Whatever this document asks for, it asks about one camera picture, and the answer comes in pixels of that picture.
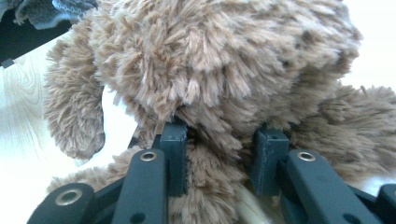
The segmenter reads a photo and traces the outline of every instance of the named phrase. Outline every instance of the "teddy bear arm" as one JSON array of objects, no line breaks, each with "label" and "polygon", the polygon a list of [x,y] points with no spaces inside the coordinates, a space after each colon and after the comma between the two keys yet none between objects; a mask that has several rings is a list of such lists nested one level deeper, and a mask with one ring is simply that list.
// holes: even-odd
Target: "teddy bear arm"
[{"label": "teddy bear arm", "polygon": [[87,169],[80,169],[78,172],[66,177],[55,177],[47,187],[50,193],[57,188],[71,183],[83,183],[90,185],[94,191],[98,191],[116,180],[124,177],[128,171],[132,156],[138,152],[140,147],[131,147],[115,156],[114,161],[108,166],[95,166]]},{"label": "teddy bear arm", "polygon": [[89,21],[73,27],[71,35],[49,52],[53,62],[45,76],[45,118],[56,145],[72,158],[88,159],[105,142],[101,105],[103,86],[96,80],[88,46]]}]

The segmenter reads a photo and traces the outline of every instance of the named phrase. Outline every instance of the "metal grommet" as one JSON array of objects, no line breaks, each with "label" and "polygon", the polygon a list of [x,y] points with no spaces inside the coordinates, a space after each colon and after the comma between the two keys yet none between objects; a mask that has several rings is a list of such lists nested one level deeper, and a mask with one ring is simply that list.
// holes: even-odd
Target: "metal grommet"
[{"label": "metal grommet", "polygon": [[66,206],[75,203],[81,196],[81,189],[68,189],[56,197],[55,203],[59,206]]},{"label": "metal grommet", "polygon": [[298,158],[303,161],[315,161],[317,158],[309,152],[299,152],[297,154]]},{"label": "metal grommet", "polygon": [[142,161],[154,161],[157,158],[157,153],[155,152],[146,152],[140,155],[140,160]]}]

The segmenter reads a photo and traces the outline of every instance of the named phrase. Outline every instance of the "wooden floor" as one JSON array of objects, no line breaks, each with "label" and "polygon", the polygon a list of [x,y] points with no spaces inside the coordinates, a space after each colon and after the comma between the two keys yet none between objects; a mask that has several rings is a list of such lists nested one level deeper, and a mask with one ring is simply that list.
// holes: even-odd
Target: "wooden floor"
[{"label": "wooden floor", "polygon": [[[351,3],[352,19],[366,39],[352,74],[343,82],[355,87],[385,85],[396,90],[396,34],[390,29],[396,19],[388,18],[390,14],[396,17],[388,13],[396,6],[387,1],[379,1],[382,5],[346,2]],[[378,16],[364,16],[375,11]],[[54,43],[29,52],[6,69],[0,68],[0,223],[25,223],[44,199],[50,178],[78,166],[78,161],[67,158],[54,145],[43,119],[43,74],[49,64],[47,51]]]},{"label": "wooden floor", "polygon": [[0,223],[25,223],[50,178],[77,166],[55,146],[43,119],[43,74],[54,44],[0,67]]}]

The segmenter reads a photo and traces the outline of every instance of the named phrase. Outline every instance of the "teddy bear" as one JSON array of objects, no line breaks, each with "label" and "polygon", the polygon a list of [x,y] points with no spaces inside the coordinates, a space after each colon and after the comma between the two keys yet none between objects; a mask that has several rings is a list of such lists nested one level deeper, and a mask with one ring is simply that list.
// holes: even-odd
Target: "teddy bear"
[{"label": "teddy bear", "polygon": [[89,159],[106,137],[104,86],[134,116],[137,144],[107,168],[55,178],[99,190],[123,177],[163,125],[188,125],[187,183],[170,223],[234,223],[252,136],[319,152],[346,181],[396,167],[396,95],[339,78],[361,33],[338,0],[100,0],[49,53],[45,117],[59,148]]}]

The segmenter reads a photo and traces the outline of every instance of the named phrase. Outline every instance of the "black plastic bracket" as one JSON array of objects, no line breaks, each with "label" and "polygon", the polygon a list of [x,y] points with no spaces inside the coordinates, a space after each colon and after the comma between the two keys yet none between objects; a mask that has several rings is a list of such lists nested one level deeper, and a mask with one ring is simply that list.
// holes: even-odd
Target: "black plastic bracket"
[{"label": "black plastic bracket", "polygon": [[181,196],[187,191],[187,124],[175,118],[163,128],[160,150],[165,153],[169,175],[168,196]]},{"label": "black plastic bracket", "polygon": [[387,184],[381,187],[375,200],[375,213],[384,223],[396,223],[396,185]]},{"label": "black plastic bracket", "polygon": [[94,205],[93,189],[80,183],[53,191],[31,215],[28,224],[90,223]]},{"label": "black plastic bracket", "polygon": [[276,166],[288,157],[289,139],[281,131],[262,127],[254,134],[253,146],[253,163],[247,168],[253,188],[257,195],[277,195]]},{"label": "black plastic bracket", "polygon": [[7,59],[5,61],[3,61],[1,63],[1,65],[3,66],[3,68],[8,68],[10,67],[12,64],[14,64],[14,61],[12,61],[12,59]]},{"label": "black plastic bracket", "polygon": [[317,152],[292,150],[286,172],[308,215],[307,223],[381,223]]},{"label": "black plastic bracket", "polygon": [[143,150],[133,156],[111,223],[167,223],[162,151]]}]

